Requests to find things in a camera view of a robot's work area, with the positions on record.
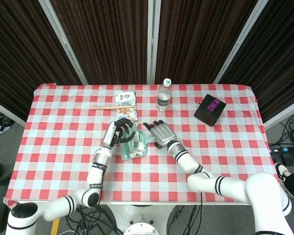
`chopstick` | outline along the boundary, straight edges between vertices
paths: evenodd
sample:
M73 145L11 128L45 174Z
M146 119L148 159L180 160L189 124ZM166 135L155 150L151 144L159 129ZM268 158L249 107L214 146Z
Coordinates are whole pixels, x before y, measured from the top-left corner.
M135 108L135 105L125 105L125 106L93 106L89 109L91 110L102 110L102 109L129 109Z

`black box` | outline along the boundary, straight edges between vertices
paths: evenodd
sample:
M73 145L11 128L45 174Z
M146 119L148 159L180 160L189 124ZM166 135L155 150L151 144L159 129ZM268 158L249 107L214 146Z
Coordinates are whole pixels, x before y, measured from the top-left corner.
M226 103L223 103L219 99L207 94L199 105L199 108L196 110L194 117L209 126L213 126L220 117L225 106Z

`food package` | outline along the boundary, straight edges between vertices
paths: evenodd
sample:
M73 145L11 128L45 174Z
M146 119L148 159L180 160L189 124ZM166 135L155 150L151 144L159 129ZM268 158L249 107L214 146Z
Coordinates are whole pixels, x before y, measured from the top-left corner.
M127 118L131 121L138 121L136 112L136 97L134 91L114 91L116 105L135 105L134 108L117 109L117 118Z

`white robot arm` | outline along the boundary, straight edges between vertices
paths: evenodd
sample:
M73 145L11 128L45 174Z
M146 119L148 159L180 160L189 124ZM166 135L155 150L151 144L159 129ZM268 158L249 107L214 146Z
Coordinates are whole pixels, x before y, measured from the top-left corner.
M133 133L126 139L120 138L123 133L122 128L128 132L126 125L132 127L133 123L125 118L110 123L102 141L102 148L94 154L93 164L87 177L89 188L80 188L71 195L53 201L18 204L9 214L6 235L33 235L40 216L46 221L53 221L74 212L77 205L94 207L100 198L99 192L111 159L112 147L116 143L131 140L135 135Z
M188 177L194 192L210 192L252 205L256 235L293 235L284 216L292 209L291 202L277 180L267 173L256 173L247 181L225 176L214 177L196 162L175 133L162 120L144 126L157 140L158 148L167 147L169 153Z

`tablecloth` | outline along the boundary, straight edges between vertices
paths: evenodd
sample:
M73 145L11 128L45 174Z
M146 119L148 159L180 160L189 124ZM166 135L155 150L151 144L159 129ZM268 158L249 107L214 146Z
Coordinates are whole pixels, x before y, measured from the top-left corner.
M158 85L56 86L44 84L34 92L32 106L4 202L51 200L86 187L94 152L100 148L115 110L90 110L114 105L115 90L134 90L138 128L143 122L167 122L193 157L215 176L242 180L255 172L274 174L265 129L256 97L244 85L172 85L171 105L156 110ZM212 127L194 117L206 94L227 105ZM150 145L141 158L122 161L120 148L104 177L102 202L196 202L187 175L167 150ZM203 193L205 202L232 202Z

